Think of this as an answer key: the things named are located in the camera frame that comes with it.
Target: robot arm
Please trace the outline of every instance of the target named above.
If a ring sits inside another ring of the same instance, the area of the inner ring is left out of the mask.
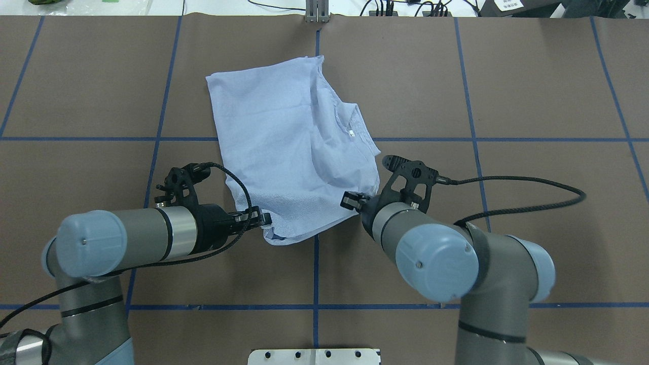
[[[118,275],[204,258],[178,260],[197,253],[214,255],[234,243],[224,246],[229,236],[271,223],[268,213],[250,203],[233,213],[200,205],[194,184],[209,177],[210,167],[238,182],[220,165],[189,164],[171,169],[165,184],[157,186],[165,194],[156,198],[156,208],[94,210],[64,219],[42,255],[43,267],[61,291],[62,323],[40,331],[45,336],[19,331],[0,339],[0,364],[40,365],[47,358],[52,365],[133,364]]]
[[[457,365],[612,365],[528,349],[529,305],[544,300],[555,282],[550,255],[514,236],[434,220],[426,215],[432,186],[448,179],[398,156],[386,156],[383,165],[393,174],[380,195],[346,192],[341,206],[361,214],[365,230],[421,295],[438,302],[461,298]],[[398,176],[406,179],[399,192],[392,190]],[[424,197],[414,192],[419,184]]]

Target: metal plate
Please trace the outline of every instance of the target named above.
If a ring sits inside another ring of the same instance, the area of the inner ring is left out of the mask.
[[[379,349],[281,349],[254,350],[248,365],[380,365]]]

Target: white floor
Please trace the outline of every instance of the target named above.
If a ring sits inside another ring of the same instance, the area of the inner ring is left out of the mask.
[[[304,0],[255,0],[257,3],[293,8],[304,8]],[[478,0],[482,6],[485,0]],[[330,11],[334,14],[357,16],[365,0],[330,0]],[[116,3],[102,0],[63,0],[53,5],[32,5],[27,0],[0,0],[0,15],[180,15],[183,0],[120,0]],[[395,3],[399,16],[413,16],[418,5]],[[370,2],[365,15],[374,10]],[[453,16],[475,16],[473,9],[463,0],[452,0],[448,8]],[[627,13],[638,18],[649,17],[649,8],[633,5],[625,8]],[[185,0],[185,14],[202,12],[212,15],[278,15],[303,14],[295,10],[278,10],[248,3],[246,0]]]

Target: black band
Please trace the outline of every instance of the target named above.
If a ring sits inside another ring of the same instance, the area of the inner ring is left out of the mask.
[[[58,326],[58,323],[50,326],[50,328],[48,328],[47,331],[45,332],[45,337],[50,338],[50,336],[52,335],[52,331],[54,331],[54,327],[56,326]],[[41,348],[41,359],[44,359],[45,356],[47,356],[47,348],[43,346]]]
[[[167,256],[169,256],[169,253],[171,252],[171,246],[173,245],[173,228],[171,227],[171,221],[169,220],[169,217],[167,217],[167,213],[165,213],[162,209],[155,209],[160,212],[160,214],[164,218],[164,223],[167,225],[167,249],[164,251],[164,255],[162,255],[162,258],[160,259],[160,261],[162,261],[167,258]]]
[[[107,306],[109,306],[111,304],[119,303],[120,301],[122,301],[122,299],[124,299],[123,296],[117,296],[115,298],[100,301],[100,302],[95,303],[95,304],[86,305],[85,307],[65,310],[65,311],[61,312],[61,317],[65,318],[65,317],[75,316],[77,314],[82,314],[82,313],[85,313],[85,312],[89,312],[91,310],[107,307]]]
[[[487,243],[487,236],[484,232],[479,230],[479,228],[475,227],[474,229],[473,227],[473,225],[467,226],[467,230],[471,235],[473,249],[478,257],[478,277],[476,278],[476,282],[473,284],[471,290],[480,287],[480,285],[484,283],[487,278],[487,273],[489,272],[489,264],[491,263],[491,254],[489,244]]]
[[[589,359],[587,359],[587,358],[585,358],[585,357],[583,357],[581,355],[575,355],[575,354],[567,353],[567,352],[564,352],[564,354],[572,357],[577,362],[577,364],[579,364],[579,365],[594,365],[592,361],[590,361]]]
[[[468,324],[466,324],[466,323],[464,323],[462,321],[458,322],[458,327],[463,329],[464,331],[479,334],[482,337],[489,337],[489,338],[493,338],[494,340],[511,342],[513,344],[524,344],[525,341],[526,341],[525,337],[510,336],[508,334],[502,334],[502,333],[496,333],[496,332],[487,331],[485,329],[480,329],[480,328],[477,328],[477,327],[473,327],[472,325],[468,325]]]
[[[530,352],[534,355],[536,360],[539,362],[539,365],[545,365],[545,361],[543,361],[543,358],[539,355],[538,352],[536,352],[535,349],[528,347],[528,350],[530,350]]]

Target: grid line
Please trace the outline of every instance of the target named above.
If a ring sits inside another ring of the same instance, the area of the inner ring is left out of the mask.
[[[40,30],[43,27],[44,21],[45,16],[41,16],[38,20],[38,26],[36,27],[36,32],[34,33],[32,43],[29,46],[29,51],[27,51],[27,56],[25,57],[25,61],[23,62],[23,67],[20,69],[20,74],[18,75],[18,80],[16,81],[16,87],[14,88],[13,94],[11,94],[9,104],[6,106],[5,117],[2,120],[2,125],[0,125],[0,138],[2,138],[2,135],[5,133],[6,124],[9,121],[9,115],[11,114],[11,110],[14,108],[14,101],[16,101],[16,97],[18,96],[18,89],[20,89],[20,85],[23,83],[23,77],[25,76],[25,72],[27,71],[27,65],[29,65],[29,60],[32,58],[32,53],[34,52],[34,47],[36,46],[36,41],[38,39],[38,35],[40,34]]]
[[[467,82],[467,70],[464,65],[464,53],[462,52],[462,40],[459,33],[459,21],[457,18],[453,18],[455,23],[455,37],[458,41],[458,55],[459,55],[459,66],[462,71],[462,83],[464,84],[464,98],[467,103],[467,113],[469,117],[469,127],[471,128],[471,142],[473,143],[473,155],[476,159],[476,170],[478,172],[478,177],[482,177],[482,166],[480,165],[480,152],[478,151],[478,138],[476,136],[476,126],[473,122],[473,109],[471,108],[471,97],[469,95],[469,83]],[[482,210],[487,212],[489,208],[487,207],[487,194],[485,193],[485,185],[483,181],[478,181],[480,185],[480,198],[482,199]],[[487,222],[487,230],[491,232],[491,220],[489,216],[485,217]]]
[[[157,137],[44,137],[11,136],[0,140],[13,142],[155,142]],[[375,137],[374,142],[473,142],[471,137]],[[476,137],[477,142],[649,142],[649,138],[587,137]],[[218,137],[160,137],[161,142],[218,142]]]
[[[16,310],[22,304],[0,304],[0,310]],[[447,310],[459,309],[460,305],[451,303],[440,304],[320,304],[319,310]],[[311,304],[133,304],[131,310],[313,310]],[[612,302],[557,302],[532,303],[531,309],[561,309],[561,308],[649,308],[649,302],[612,301]],[[58,310],[58,304],[39,304],[28,310]]]
[[[31,58],[36,40],[40,33],[44,17],[42,16],[39,20],[38,27],[34,34],[29,52],[23,63],[21,73],[19,75],[16,87],[12,94],[12,98],[8,104],[5,117],[3,119],[2,126],[0,126],[0,140],[2,141],[94,141],[94,142],[156,142],[154,147],[154,153],[152,157],[151,170],[149,172],[149,181],[147,184],[147,193],[145,196],[144,207],[148,206],[149,202],[149,193],[151,191],[151,182],[153,180],[153,171],[156,164],[157,152],[160,146],[160,142],[218,142],[218,137],[161,137],[162,127],[164,123],[164,114],[166,103],[169,94],[169,87],[171,83],[171,75],[173,72],[173,63],[175,60],[175,53],[177,50],[178,37],[180,33],[180,24],[182,17],[178,17],[177,30],[175,35],[175,41],[173,46],[173,51],[171,55],[171,61],[169,65],[169,73],[167,75],[167,85],[165,87],[165,95],[163,100],[163,105],[160,114],[160,121],[158,124],[158,132],[155,137],[4,137],[3,133],[7,125],[8,118],[13,106],[13,103],[18,94],[19,87],[22,82],[22,78],[26,72],[29,60]],[[482,176],[482,168],[480,165],[479,151],[478,151],[478,142],[625,142],[628,143],[631,155],[633,157],[641,184],[644,189],[645,196],[649,201],[649,192],[647,189],[646,181],[642,169],[640,167],[633,143],[642,143],[649,142],[649,138],[631,138],[629,130],[620,107],[617,94],[611,77],[609,75],[606,62],[603,56],[602,48],[599,42],[599,37],[594,22],[594,18],[591,17],[591,27],[593,29],[593,35],[595,38],[598,54],[600,61],[602,63],[602,68],[606,81],[609,85],[611,91],[611,96],[614,100],[622,128],[624,129],[625,138],[480,138],[477,137],[474,120],[472,115],[471,100],[469,95],[469,88],[467,82],[467,75],[465,70],[465,64],[463,59],[463,51],[461,48],[461,36],[459,31],[459,23],[457,19],[454,19],[455,29],[456,29],[456,38],[458,43],[458,53],[459,61],[461,66],[461,73],[465,91],[465,98],[467,104],[467,113],[469,118],[469,125],[471,128],[471,137],[448,137],[448,138],[425,138],[425,137],[395,137],[395,138],[373,138],[376,142],[472,142],[474,147],[474,157],[476,159],[476,169],[478,171],[478,176]],[[316,31],[315,38],[315,53],[319,55],[320,50],[320,31]],[[480,182],[480,192],[482,197],[482,203],[484,210],[487,210],[487,202],[485,196],[484,185]],[[313,344],[315,348],[318,348],[318,311],[319,310],[440,310],[440,309],[458,309],[458,304],[449,304],[442,307],[439,304],[320,304],[319,303],[319,237],[316,235],[314,238],[314,262],[313,262],[313,304],[312,305],[301,305],[301,304],[285,304],[285,305],[131,305],[130,301],[132,298],[132,289],[135,281],[135,270],[133,270],[130,281],[129,281],[129,293],[127,294],[127,315],[129,310],[312,310],[313,311]],[[11,305],[11,304],[0,304],[0,310],[14,310],[19,308],[22,305]],[[58,305],[36,305],[30,310],[58,310]],[[530,305],[530,308],[649,308],[649,302],[594,302],[594,303],[578,303],[578,302],[568,302],[568,303],[534,303]]]
[[[613,81],[606,67],[606,60],[604,60],[604,53],[602,52],[602,46],[600,45],[600,37],[597,33],[597,26],[595,25],[595,18],[591,16],[591,28],[593,29],[593,36],[595,38],[595,45],[597,46],[597,53],[600,56],[600,61],[602,63],[602,69],[604,70],[604,76],[606,77],[606,82],[608,83],[609,89],[611,90],[611,97],[615,104],[615,109],[617,110],[617,115],[620,117],[620,123],[622,124],[622,129],[624,129],[624,135],[626,136],[626,141],[629,143],[629,150],[631,150],[631,157],[633,157],[633,163],[635,164],[635,169],[638,172],[638,177],[640,178],[640,183],[643,186],[644,197],[649,203],[649,190],[647,189],[647,183],[644,179],[643,170],[640,167],[640,162],[638,161],[638,156],[635,154],[635,148],[633,147],[633,142],[631,141],[631,134],[626,125],[626,120],[624,119],[624,114],[622,113],[622,108],[620,107],[620,102],[617,99],[617,93],[615,92],[615,87],[613,87]]]
[[[315,32],[315,55],[320,55],[320,31]],[[313,237],[313,348],[320,348],[320,236]]]
[[[162,98],[162,107],[160,109],[160,121],[158,122],[158,132],[156,133],[156,144],[153,147],[153,157],[151,158],[151,168],[149,169],[149,180],[147,181],[147,189],[144,195],[143,208],[149,207],[149,196],[151,194],[151,184],[153,182],[153,173],[156,169],[156,162],[158,160],[158,150],[160,149],[160,137],[162,135],[162,127],[164,126],[164,117],[167,110],[167,100],[169,99],[169,89],[171,87],[171,76],[173,75],[173,64],[176,60],[176,50],[178,48],[178,37],[180,36],[180,25],[182,24],[182,16],[178,17],[176,24],[176,35],[173,40],[173,48],[171,50],[171,60],[169,61],[169,71],[167,72],[167,84],[164,89],[164,96]],[[135,279],[138,270],[133,269],[130,272],[129,289],[127,291],[127,298],[125,303],[126,316],[129,317],[131,300],[133,298],[133,288],[135,287]]]

